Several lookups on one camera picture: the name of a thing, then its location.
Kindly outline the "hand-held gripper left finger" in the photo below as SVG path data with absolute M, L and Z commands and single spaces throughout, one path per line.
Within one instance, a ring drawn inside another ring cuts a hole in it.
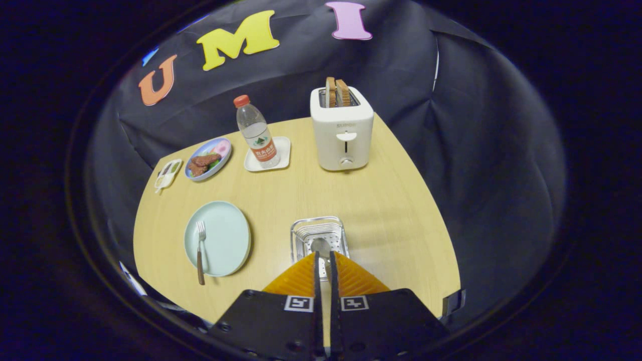
M 318 262 L 307 255 L 262 291 L 243 290 L 208 334 L 244 359 L 324 358 Z

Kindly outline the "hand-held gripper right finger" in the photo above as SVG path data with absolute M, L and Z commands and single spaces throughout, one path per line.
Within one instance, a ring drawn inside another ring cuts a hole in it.
M 331 252 L 331 360 L 411 360 L 449 330 L 408 288 L 346 292 L 352 261 Z

